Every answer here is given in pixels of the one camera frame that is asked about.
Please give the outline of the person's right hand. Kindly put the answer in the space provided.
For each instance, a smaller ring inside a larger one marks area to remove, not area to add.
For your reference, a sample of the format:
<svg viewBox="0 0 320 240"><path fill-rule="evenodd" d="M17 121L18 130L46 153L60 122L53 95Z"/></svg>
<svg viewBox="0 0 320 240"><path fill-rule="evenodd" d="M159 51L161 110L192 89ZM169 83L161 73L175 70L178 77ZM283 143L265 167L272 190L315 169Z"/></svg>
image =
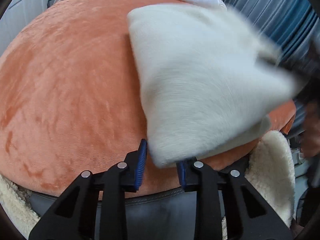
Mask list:
<svg viewBox="0 0 320 240"><path fill-rule="evenodd" d="M320 131L319 112L315 102L306 107L306 116L303 123L304 134L301 140L301 150L305 158L311 158L319 154Z"/></svg>

